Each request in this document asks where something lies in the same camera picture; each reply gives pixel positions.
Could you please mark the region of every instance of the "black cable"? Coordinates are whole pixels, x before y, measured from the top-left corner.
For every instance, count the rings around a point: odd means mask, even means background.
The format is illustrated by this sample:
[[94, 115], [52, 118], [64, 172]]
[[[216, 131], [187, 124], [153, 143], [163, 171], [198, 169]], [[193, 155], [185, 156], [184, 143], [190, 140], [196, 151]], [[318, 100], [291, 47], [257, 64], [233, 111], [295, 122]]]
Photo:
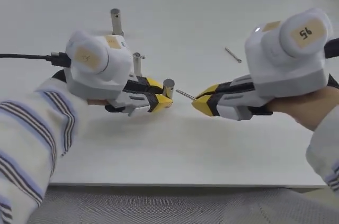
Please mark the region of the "black cable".
[[35, 60], [51, 61], [50, 56], [19, 55], [17, 53], [0, 53], [0, 58], [21, 58], [21, 59], [35, 59]]
[[51, 56], [19, 55], [17, 53], [0, 53], [0, 58], [21, 58], [50, 61], [52, 65], [69, 68], [71, 60], [66, 53], [53, 53]]

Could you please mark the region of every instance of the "metal peg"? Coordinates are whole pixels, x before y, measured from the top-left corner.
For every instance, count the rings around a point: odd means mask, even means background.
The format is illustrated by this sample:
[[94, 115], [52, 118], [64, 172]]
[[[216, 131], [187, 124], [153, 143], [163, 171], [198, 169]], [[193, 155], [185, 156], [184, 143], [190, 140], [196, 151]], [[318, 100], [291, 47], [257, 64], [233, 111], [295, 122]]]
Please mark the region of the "metal peg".
[[123, 31], [121, 27], [121, 15], [120, 15], [120, 10], [118, 8], [111, 9], [111, 18], [112, 18], [112, 26], [113, 26], [112, 34], [123, 36]]
[[141, 77], [141, 60], [145, 59], [145, 56], [142, 56], [140, 53], [133, 54], [133, 66], [134, 66], [134, 74], [136, 76]]
[[191, 100], [193, 100], [193, 101], [196, 101], [197, 99], [196, 98], [194, 98], [192, 95], [189, 95], [188, 93], [186, 93], [186, 92], [183, 92], [182, 90], [175, 90], [177, 93], [179, 93], [179, 94], [181, 94], [181, 95], [183, 95], [183, 96], [185, 96], [185, 97], [187, 97], [187, 98], [190, 98]]
[[167, 98], [172, 99], [173, 97], [173, 92], [174, 92], [174, 80], [173, 79], [166, 79], [164, 81], [164, 88], [163, 88], [163, 95], [166, 96]]
[[237, 60], [238, 63], [243, 62], [240, 58], [238, 58], [231, 50], [229, 50], [228, 47], [225, 47], [225, 50], [234, 58]]

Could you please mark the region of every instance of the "screw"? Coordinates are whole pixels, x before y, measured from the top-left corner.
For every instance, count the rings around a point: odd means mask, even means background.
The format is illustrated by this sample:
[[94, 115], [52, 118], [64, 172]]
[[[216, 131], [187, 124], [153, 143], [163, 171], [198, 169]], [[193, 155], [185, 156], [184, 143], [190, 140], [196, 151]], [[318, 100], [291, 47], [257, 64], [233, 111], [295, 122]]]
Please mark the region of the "screw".
[[225, 50], [234, 58], [237, 60], [238, 63], [243, 62], [240, 58], [238, 58], [229, 48], [225, 47]]

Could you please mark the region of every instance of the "label sticker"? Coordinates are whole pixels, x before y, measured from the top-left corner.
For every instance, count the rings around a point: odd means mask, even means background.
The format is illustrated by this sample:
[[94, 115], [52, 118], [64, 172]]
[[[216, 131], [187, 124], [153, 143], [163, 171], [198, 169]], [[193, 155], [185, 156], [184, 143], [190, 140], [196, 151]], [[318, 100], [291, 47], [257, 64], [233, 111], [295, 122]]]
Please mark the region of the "label sticker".
[[105, 36], [105, 39], [108, 43], [108, 46], [110, 46], [110, 48], [121, 49], [121, 46], [120, 46], [119, 42], [117, 41], [116, 37]]
[[324, 24], [319, 19], [311, 19], [306, 24], [291, 32], [299, 48], [304, 48], [326, 34]]
[[84, 48], [78, 48], [74, 59], [93, 70], [97, 70], [100, 65], [100, 58], [95, 53]]
[[280, 22], [281, 21], [275, 21], [275, 22], [267, 23], [262, 32], [272, 31], [273, 29], [277, 28], [280, 25]]

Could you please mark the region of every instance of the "gray floor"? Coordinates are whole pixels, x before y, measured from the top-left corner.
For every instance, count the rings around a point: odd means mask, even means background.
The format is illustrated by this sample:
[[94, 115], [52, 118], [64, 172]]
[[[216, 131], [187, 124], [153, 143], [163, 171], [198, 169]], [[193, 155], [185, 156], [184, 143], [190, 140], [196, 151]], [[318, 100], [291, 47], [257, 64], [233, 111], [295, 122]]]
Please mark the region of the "gray floor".
[[304, 195], [326, 205], [331, 205], [339, 208], [339, 196], [334, 195], [334, 193], [329, 188], [306, 192], [304, 193]]

